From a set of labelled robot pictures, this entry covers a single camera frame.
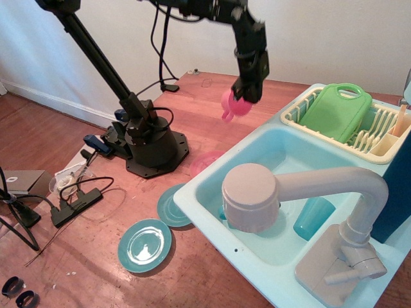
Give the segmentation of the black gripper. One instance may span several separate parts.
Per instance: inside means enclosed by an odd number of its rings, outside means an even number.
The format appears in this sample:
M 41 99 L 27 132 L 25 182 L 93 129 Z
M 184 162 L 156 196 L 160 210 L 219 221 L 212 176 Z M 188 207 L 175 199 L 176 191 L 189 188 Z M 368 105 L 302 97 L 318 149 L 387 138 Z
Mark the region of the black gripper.
M 267 50 L 242 54 L 236 50 L 239 76 L 231 90 L 235 100 L 258 103 L 263 93 L 263 81 L 269 74 Z

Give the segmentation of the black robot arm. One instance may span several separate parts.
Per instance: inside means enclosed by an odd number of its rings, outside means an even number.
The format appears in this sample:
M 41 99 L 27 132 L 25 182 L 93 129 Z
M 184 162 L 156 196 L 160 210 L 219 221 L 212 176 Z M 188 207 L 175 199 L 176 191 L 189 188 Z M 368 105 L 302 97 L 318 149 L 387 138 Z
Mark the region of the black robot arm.
M 93 103 L 92 93 L 108 94 L 110 108 L 134 93 L 156 99 L 176 84 L 186 62 L 200 58 L 185 51 L 182 40 L 170 35 L 174 19 L 193 29 L 202 21 L 230 27 L 238 77 L 222 95 L 222 119 L 228 122 L 250 112 L 263 95 L 270 64 L 263 21 L 246 1 L 38 1 L 37 11 L 51 27 L 62 31 L 69 61 L 86 65 L 87 88 L 77 93 Z

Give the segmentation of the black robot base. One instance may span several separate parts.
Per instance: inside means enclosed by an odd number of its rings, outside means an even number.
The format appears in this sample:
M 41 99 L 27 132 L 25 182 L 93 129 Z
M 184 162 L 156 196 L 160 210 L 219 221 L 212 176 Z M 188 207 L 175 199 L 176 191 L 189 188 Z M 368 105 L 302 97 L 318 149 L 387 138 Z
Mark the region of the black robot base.
M 159 116 L 151 100 L 140 101 L 134 95 L 120 101 L 116 120 L 101 136 L 118 157 L 125 160 L 126 170 L 149 179 L 174 171 L 189 154 L 186 136 L 171 130 L 173 118 Z

